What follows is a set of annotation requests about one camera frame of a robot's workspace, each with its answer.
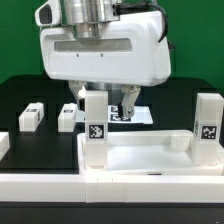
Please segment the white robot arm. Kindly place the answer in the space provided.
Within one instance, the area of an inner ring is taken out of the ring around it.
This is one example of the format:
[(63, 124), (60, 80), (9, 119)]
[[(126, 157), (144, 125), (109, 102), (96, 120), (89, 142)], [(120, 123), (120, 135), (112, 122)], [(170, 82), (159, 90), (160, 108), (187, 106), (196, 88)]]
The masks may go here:
[(143, 86), (165, 82), (171, 73), (168, 19), (156, 3), (122, 0), (47, 0), (35, 12), (47, 75), (67, 80), (79, 106), (88, 83), (118, 85), (121, 117), (134, 115)]

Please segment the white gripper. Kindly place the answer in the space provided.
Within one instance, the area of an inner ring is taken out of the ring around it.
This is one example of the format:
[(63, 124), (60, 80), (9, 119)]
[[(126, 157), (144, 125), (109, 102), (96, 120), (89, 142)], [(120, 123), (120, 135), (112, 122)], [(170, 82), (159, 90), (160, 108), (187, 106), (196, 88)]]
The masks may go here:
[(79, 110), (85, 109), (84, 81), (129, 84), (122, 86), (118, 115), (131, 118), (140, 86), (158, 85), (171, 74), (168, 43), (161, 33), (158, 11), (122, 15), (104, 24), (98, 39), (76, 39), (70, 27), (45, 28), (40, 33), (44, 68), (52, 79), (69, 80)]

